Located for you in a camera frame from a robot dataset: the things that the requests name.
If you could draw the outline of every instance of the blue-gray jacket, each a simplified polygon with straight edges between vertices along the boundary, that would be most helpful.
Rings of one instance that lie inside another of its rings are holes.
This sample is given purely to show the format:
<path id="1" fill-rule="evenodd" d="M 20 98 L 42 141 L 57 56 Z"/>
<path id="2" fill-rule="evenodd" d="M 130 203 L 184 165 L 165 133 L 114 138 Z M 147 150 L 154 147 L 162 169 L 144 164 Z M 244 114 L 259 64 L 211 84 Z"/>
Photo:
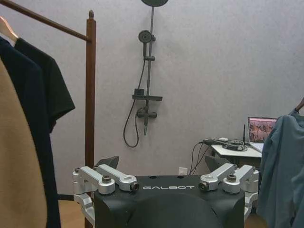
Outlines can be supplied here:
<path id="1" fill-rule="evenodd" d="M 299 175 L 303 167 L 304 116 L 293 111 L 277 120 L 264 143 L 257 213 L 267 221 L 269 228 L 292 227 L 295 205 L 300 205 L 302 200 L 294 197 L 292 178 Z"/>

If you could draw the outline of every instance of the finial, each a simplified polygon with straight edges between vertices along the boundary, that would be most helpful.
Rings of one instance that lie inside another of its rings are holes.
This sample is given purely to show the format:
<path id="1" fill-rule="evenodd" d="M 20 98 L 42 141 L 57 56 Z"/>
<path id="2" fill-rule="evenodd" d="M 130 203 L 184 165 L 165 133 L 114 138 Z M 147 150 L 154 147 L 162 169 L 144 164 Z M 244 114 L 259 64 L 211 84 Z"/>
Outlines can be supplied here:
<path id="1" fill-rule="evenodd" d="M 94 12 L 93 12 L 93 10 L 89 11 L 89 18 L 94 18 Z"/>

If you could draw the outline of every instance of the hanging clothes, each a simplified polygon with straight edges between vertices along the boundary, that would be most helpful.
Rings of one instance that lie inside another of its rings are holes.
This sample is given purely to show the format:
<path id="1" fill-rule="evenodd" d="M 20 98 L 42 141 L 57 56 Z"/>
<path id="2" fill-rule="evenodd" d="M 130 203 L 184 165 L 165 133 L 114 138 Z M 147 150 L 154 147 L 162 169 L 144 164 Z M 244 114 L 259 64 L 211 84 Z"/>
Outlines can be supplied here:
<path id="1" fill-rule="evenodd" d="M 47 204 L 35 145 L 10 76 L 0 60 L 0 221 L 43 228 Z"/>
<path id="2" fill-rule="evenodd" d="M 49 128 L 52 131 L 57 119 L 75 109 L 60 69 L 51 56 L 37 49 L 24 39 L 17 39 L 15 49 L 27 56 L 42 69 Z"/>
<path id="3" fill-rule="evenodd" d="M 303 166 L 304 117 L 292 111 L 277 120 L 262 153 L 257 213 L 269 228 L 291 227 L 295 214 L 291 179 Z"/>
<path id="4" fill-rule="evenodd" d="M 57 188 L 42 70 L 3 38 L 0 38 L 0 57 L 14 84 L 35 143 L 47 199 L 47 228 L 59 228 Z"/>
<path id="5" fill-rule="evenodd" d="M 294 191 L 294 206 L 296 216 L 292 228 L 304 227 L 304 167 L 301 172 L 292 178 L 292 186 Z"/>

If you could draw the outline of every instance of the bolt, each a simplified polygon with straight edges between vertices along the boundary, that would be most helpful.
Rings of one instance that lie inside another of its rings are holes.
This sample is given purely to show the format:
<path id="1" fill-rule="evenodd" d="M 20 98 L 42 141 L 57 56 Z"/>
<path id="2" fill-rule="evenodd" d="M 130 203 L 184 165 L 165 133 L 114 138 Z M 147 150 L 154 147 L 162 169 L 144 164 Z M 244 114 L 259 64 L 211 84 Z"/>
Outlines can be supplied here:
<path id="1" fill-rule="evenodd" d="M 208 180 L 213 180 L 214 177 L 211 177 L 211 176 L 205 176 L 205 179 L 208 179 Z"/>
<path id="2" fill-rule="evenodd" d="M 199 183 L 199 189 L 206 192 L 209 190 L 209 185 L 206 182 Z"/>
<path id="3" fill-rule="evenodd" d="M 237 177 L 235 175 L 228 175 L 227 176 L 227 180 L 229 182 L 236 182 L 237 181 Z"/>
<path id="4" fill-rule="evenodd" d="M 138 189 L 139 189 L 139 183 L 134 182 L 130 185 L 131 191 L 137 191 Z"/>
<path id="5" fill-rule="evenodd" d="M 105 184 L 110 183 L 111 182 L 111 177 L 109 177 L 109 176 L 103 176 L 102 182 L 105 183 Z"/>

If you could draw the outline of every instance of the wooden clothing rack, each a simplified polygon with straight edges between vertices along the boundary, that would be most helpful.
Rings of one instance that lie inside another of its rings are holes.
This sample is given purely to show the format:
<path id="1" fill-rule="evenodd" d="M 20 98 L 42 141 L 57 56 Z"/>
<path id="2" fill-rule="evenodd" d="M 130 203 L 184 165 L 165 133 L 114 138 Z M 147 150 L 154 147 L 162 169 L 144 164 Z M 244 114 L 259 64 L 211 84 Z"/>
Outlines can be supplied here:
<path id="1" fill-rule="evenodd" d="M 85 64 L 85 165 L 94 166 L 94 136 L 95 136 L 95 60 L 96 60 L 96 21 L 94 12 L 89 11 L 89 19 L 86 20 L 86 35 L 78 33 L 70 28 L 60 25 L 48 18 L 24 8 L 10 0 L 0 0 L 0 4 L 7 6 L 19 13 L 27 15 L 35 20 L 59 29 L 86 42 L 86 64 Z M 85 220 L 85 227 L 92 227 Z"/>

